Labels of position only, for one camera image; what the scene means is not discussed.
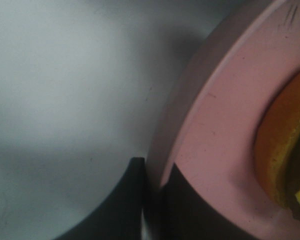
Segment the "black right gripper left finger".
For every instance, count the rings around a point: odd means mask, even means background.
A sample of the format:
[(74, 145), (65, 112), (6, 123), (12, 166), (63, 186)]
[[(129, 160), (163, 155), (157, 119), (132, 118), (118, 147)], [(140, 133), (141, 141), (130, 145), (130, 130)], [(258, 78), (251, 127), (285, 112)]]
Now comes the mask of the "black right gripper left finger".
[(109, 196), (58, 240), (140, 240), (145, 159), (133, 157)]

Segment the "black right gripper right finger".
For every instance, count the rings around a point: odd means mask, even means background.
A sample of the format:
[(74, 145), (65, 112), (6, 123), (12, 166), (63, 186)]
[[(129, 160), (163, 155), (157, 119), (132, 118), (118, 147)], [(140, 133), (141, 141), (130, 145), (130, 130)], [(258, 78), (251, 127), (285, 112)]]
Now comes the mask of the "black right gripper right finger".
[(168, 183), (156, 194), (144, 179), (143, 213), (148, 240), (253, 240), (214, 210), (174, 165)]

